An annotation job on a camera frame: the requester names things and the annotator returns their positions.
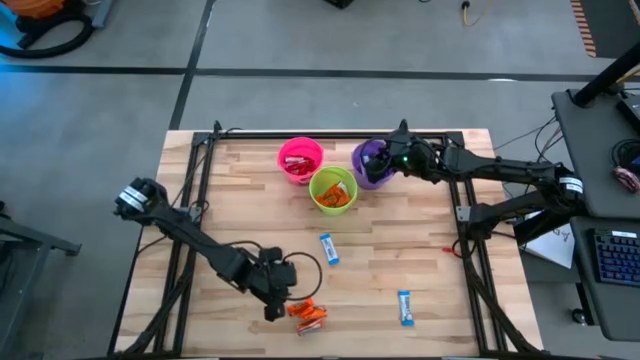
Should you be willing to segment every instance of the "green cup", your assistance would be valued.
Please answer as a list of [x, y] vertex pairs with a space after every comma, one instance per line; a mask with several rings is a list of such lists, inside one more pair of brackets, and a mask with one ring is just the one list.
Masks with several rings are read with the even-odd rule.
[[[351, 201], [345, 206], [339, 208], [330, 208], [320, 204], [316, 200], [316, 196], [322, 195], [327, 192], [333, 185], [341, 182], [347, 186], [349, 190], [349, 196]], [[327, 215], [340, 215], [347, 211], [358, 198], [358, 183], [353, 177], [353, 174], [346, 169], [339, 166], [326, 166], [318, 170], [309, 182], [309, 194], [313, 199], [313, 202]]]

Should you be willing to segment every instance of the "wooden tabletop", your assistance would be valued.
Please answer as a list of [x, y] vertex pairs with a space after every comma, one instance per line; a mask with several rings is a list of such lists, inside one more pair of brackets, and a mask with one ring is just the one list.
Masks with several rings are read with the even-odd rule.
[[[460, 131], [468, 149], [493, 155], [487, 130]], [[167, 134], [157, 180], [167, 187], [170, 199], [184, 181], [192, 135]], [[359, 140], [319, 142], [325, 149], [324, 165], [351, 169], [351, 152]], [[285, 253], [316, 256], [325, 278], [314, 300], [327, 308], [326, 327], [299, 337], [295, 319], [265, 321], [259, 300], [236, 292], [199, 256], [183, 356], [477, 355], [461, 260], [442, 251], [457, 236], [448, 184], [396, 176], [380, 190], [361, 190], [345, 214], [328, 217], [316, 208], [306, 187], [291, 185], [278, 169], [276, 154], [282, 143], [223, 140], [216, 145], [207, 195], [211, 208], [203, 218], [203, 231], [222, 243], [254, 240], [280, 246]], [[474, 180], [474, 186], [479, 202], [504, 200], [500, 182]], [[511, 231], [503, 225], [498, 230]], [[323, 233], [332, 235], [340, 256], [335, 267], [327, 264], [319, 241]], [[160, 235], [155, 228], [145, 229], [140, 245]], [[493, 236], [487, 247], [502, 308], [529, 342], [541, 347], [516, 243]], [[165, 240], [137, 259], [116, 350], [129, 346], [158, 309], [170, 248], [171, 241]], [[292, 293], [304, 295], [315, 286], [317, 269], [305, 258], [292, 260], [298, 269]], [[414, 327], [400, 325], [401, 289], [411, 291]], [[483, 310], [491, 344], [488, 311]], [[176, 313], [174, 309], [167, 346]]]

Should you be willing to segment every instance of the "computer keyboard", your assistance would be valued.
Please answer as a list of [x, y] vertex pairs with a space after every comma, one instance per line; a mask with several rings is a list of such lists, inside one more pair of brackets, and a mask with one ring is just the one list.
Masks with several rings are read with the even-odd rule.
[[640, 236], [636, 233], [591, 230], [599, 281], [640, 286]]

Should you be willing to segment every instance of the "gray concrete floor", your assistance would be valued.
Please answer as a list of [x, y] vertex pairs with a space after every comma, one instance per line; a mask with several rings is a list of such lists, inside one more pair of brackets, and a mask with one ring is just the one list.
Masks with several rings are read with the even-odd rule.
[[[106, 352], [140, 230], [111, 215], [113, 199], [133, 177], [155, 173], [182, 76], [3, 73], [2, 65], [186, 67], [205, 3], [119, 0], [109, 26], [71, 54], [0, 57], [0, 199], [17, 221], [83, 243], [77, 258], [52, 256], [17, 349], [47, 359]], [[472, 4], [479, 12], [484, 2]], [[320, 0], [218, 0], [198, 67], [595, 74], [610, 63], [585, 54], [569, 0], [494, 0], [471, 29], [459, 6], [357, 0], [338, 12]], [[74, 29], [61, 26], [42, 44]], [[0, 15], [0, 44], [16, 37]], [[489, 128], [498, 145], [551, 118], [552, 92], [580, 86], [196, 76], [180, 128], [214, 120], [247, 129], [391, 128], [406, 118], [414, 128]], [[499, 153], [533, 159], [533, 137]], [[548, 156], [569, 161], [562, 142]], [[530, 288], [546, 349], [637, 358], [638, 344], [570, 322], [571, 285]]]

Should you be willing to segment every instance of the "pink cup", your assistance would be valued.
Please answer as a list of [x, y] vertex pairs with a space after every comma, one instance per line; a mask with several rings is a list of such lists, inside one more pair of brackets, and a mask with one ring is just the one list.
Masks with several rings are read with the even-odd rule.
[[[313, 174], [320, 169], [323, 155], [324, 149], [322, 149], [322, 146], [315, 140], [307, 137], [297, 137], [287, 141], [280, 148], [280, 152], [278, 153], [278, 166], [287, 174], [289, 181], [296, 185], [306, 185], [311, 181]], [[315, 169], [304, 175], [291, 174], [285, 170], [285, 158], [287, 156], [306, 156], [313, 160]]]

